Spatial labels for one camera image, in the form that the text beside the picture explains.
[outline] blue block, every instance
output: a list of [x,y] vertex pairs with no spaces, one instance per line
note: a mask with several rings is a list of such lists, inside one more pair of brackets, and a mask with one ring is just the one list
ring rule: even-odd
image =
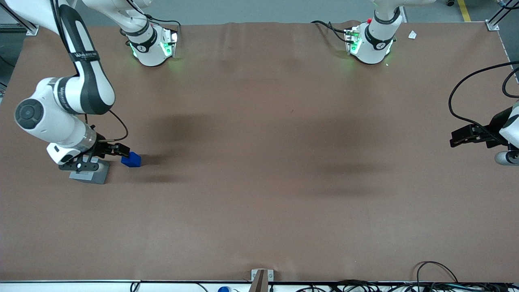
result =
[[141,157],[135,152],[130,152],[130,157],[121,157],[121,163],[128,167],[141,167]]

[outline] brown table surface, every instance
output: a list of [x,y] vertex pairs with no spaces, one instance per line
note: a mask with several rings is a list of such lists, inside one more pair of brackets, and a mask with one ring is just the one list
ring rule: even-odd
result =
[[[403,24],[392,53],[364,65],[322,28],[185,26],[179,58],[155,68],[118,28],[90,28],[144,164],[112,158],[105,185],[68,179],[16,126],[40,79],[74,74],[56,35],[28,37],[0,110],[0,278],[240,280],[259,267],[278,280],[412,280],[436,260],[461,281],[516,281],[519,168],[494,162],[504,148],[448,142],[467,124],[448,95],[507,61],[498,34]],[[485,124],[511,106],[508,72],[470,79],[456,111]],[[90,121],[123,133],[110,115]],[[449,280],[432,267],[422,279]]]

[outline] gray block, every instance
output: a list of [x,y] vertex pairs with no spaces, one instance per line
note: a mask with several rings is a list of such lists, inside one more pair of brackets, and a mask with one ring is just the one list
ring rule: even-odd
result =
[[[86,162],[87,159],[88,157],[83,157],[83,161]],[[80,173],[73,171],[70,173],[69,178],[84,183],[104,184],[110,164],[98,158],[92,158],[90,161],[97,162],[99,164],[99,169],[96,171],[81,171]]]

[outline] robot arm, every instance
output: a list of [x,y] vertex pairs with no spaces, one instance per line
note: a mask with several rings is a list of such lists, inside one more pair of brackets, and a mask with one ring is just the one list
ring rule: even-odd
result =
[[375,16],[346,32],[347,51],[361,62],[376,64],[389,54],[393,37],[402,23],[400,6],[419,6],[436,0],[370,0],[375,5]]
[[450,146],[481,142],[485,142],[487,148],[506,146],[507,151],[496,154],[496,163],[519,166],[519,101],[496,114],[484,128],[471,124],[455,130],[451,133]]
[[35,92],[15,111],[18,126],[50,143],[47,152],[63,165],[104,140],[76,114],[104,114],[115,102],[99,55],[79,14],[64,0],[6,0],[9,7],[29,21],[58,33],[77,74],[41,80]]
[[133,55],[146,66],[157,66],[172,57],[177,33],[149,22],[140,7],[152,0],[83,0],[85,5],[115,21],[130,40]]

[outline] black cable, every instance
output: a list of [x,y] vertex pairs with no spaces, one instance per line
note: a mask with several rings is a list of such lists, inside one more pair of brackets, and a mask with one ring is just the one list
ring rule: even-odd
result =
[[353,41],[348,41],[344,38],[342,38],[337,32],[340,32],[340,33],[344,33],[344,30],[339,30],[339,29],[336,29],[335,27],[333,27],[332,25],[332,22],[328,22],[328,24],[320,21],[320,20],[315,20],[315,21],[312,21],[311,23],[316,23],[316,24],[322,24],[324,25],[325,27],[327,27],[328,29],[332,30],[333,33],[335,34],[335,36],[337,36],[341,41],[345,42],[345,43],[348,43],[348,44],[353,44]]
[[126,131],[126,134],[122,137],[122,138],[118,138],[118,139],[106,139],[106,140],[99,140],[100,142],[116,142],[116,141],[120,141],[120,140],[124,140],[126,139],[126,137],[128,137],[128,127],[125,125],[125,123],[121,120],[121,118],[119,116],[117,116],[112,110],[108,110],[117,120],[119,120],[119,122],[121,123],[121,125],[125,128],[125,131]]
[[334,28],[333,26],[328,25],[328,23],[325,23],[324,21],[314,20],[314,21],[312,21],[311,23],[322,24],[322,25],[324,25],[325,27],[327,27],[327,28],[329,28],[329,29],[331,29],[331,30],[334,30],[334,31],[336,31],[336,32],[342,32],[342,33],[344,33],[344,31],[339,30],[339,29],[336,29],[336,28]]
[[0,56],[0,59],[1,59],[4,63],[6,63],[7,65],[9,65],[9,66],[11,66],[11,67],[13,67],[13,68],[15,67],[13,64],[7,62],[7,60],[4,59],[4,57]]
[[311,285],[311,286],[308,287],[308,288],[299,289],[299,290],[297,290],[296,292],[306,292],[305,290],[307,290],[307,289],[312,289],[312,290],[315,289],[315,290],[318,290],[318,291],[320,291],[320,292],[328,292],[328,291],[326,291],[326,290],[324,290],[324,289],[322,289],[322,288],[314,287],[313,285]]
[[[352,291],[353,289],[355,289],[357,287],[361,287],[364,290],[364,292],[380,292],[380,287],[378,287],[377,284],[371,283],[368,281],[342,280],[337,283],[338,283],[338,285],[344,285],[344,288],[343,288],[344,292]],[[352,287],[349,288],[347,291],[345,291],[346,287],[348,287],[348,286],[352,286]]]
[[146,14],[144,12],[142,12],[138,7],[136,7],[134,4],[133,4],[133,1],[131,0],[126,0],[126,2],[128,2],[128,4],[130,4],[130,6],[135,10],[137,11],[138,13],[144,15],[149,21],[152,21],[152,20],[155,20],[155,21],[159,21],[159,22],[175,22],[179,25],[179,27],[181,26],[180,25],[180,22],[176,21],[176,20],[161,20],[161,19],[157,19],[149,14]]
[[482,131],[484,131],[487,135],[489,135],[490,137],[492,137],[494,140],[502,143],[502,144],[508,144],[508,142],[502,140],[501,138],[498,138],[496,135],[492,134],[489,130],[487,130],[485,127],[483,127],[483,125],[481,125],[480,123],[474,121],[474,120],[471,120],[469,118],[466,118],[466,117],[462,117],[458,114],[456,114],[453,110],[453,106],[452,106],[452,99],[453,99],[453,96],[454,96],[454,93],[456,92],[456,90],[458,89],[458,87],[463,83],[465,82],[465,80],[469,79],[470,77],[476,75],[476,74],[479,74],[481,72],[485,72],[485,71],[488,71],[488,70],[492,70],[492,69],[495,69],[495,68],[499,68],[499,67],[504,67],[504,66],[509,66],[509,65],[514,65],[514,64],[519,64],[519,61],[513,61],[513,62],[507,62],[507,63],[502,63],[502,64],[498,64],[498,65],[493,65],[493,66],[490,66],[490,67],[486,67],[486,68],[483,68],[483,69],[480,69],[480,70],[477,70],[475,72],[472,72],[470,73],[469,75],[465,76],[465,78],[463,78],[460,82],[458,82],[458,84],[456,84],[456,86],[454,87],[453,91],[450,93],[450,96],[449,96],[449,102],[448,102],[448,106],[449,106],[449,111],[450,111],[450,114],[453,115],[455,118],[458,118],[462,121],[465,121],[465,122],[469,122],[471,124],[474,124],[476,126],[478,126],[479,128],[481,128]]
[[499,5],[499,6],[500,6],[501,8],[503,8],[503,9],[506,9],[506,10],[516,10],[516,9],[519,9],[519,6],[516,6],[516,5],[517,5],[517,3],[516,3],[514,6],[512,6],[512,7],[508,7],[508,6],[507,6],[506,4],[504,4],[504,2],[503,2],[503,6],[501,6],[501,5]]
[[141,285],[141,282],[133,282],[133,283],[131,283],[131,285],[130,285],[130,292],[136,292],[137,289],[139,289],[140,285]]
[[202,284],[200,284],[200,283],[196,283],[196,284],[197,284],[198,286],[202,287],[202,289],[204,289],[206,292],[209,292],[209,291],[207,290],[207,288],[205,288],[204,286],[202,286]]
[[517,72],[519,72],[519,67],[517,67],[514,71],[512,71],[512,72],[510,72],[510,74],[508,74],[507,78],[504,79],[503,86],[501,88],[501,90],[503,91],[503,94],[508,96],[508,97],[510,97],[510,98],[519,98],[519,95],[512,95],[512,94],[508,93],[508,91],[507,91],[507,83],[508,83],[508,81]]
[[418,270],[416,270],[416,283],[418,285],[420,284],[420,270],[421,270],[421,268],[423,268],[428,263],[433,263],[433,264],[436,264],[437,266],[441,266],[441,267],[445,268],[452,275],[452,277],[454,278],[454,281],[456,281],[456,283],[459,283],[458,278],[456,277],[456,275],[449,268],[447,268],[446,265],[444,265],[444,264],[442,264],[440,262],[437,262],[437,261],[425,261],[418,267]]

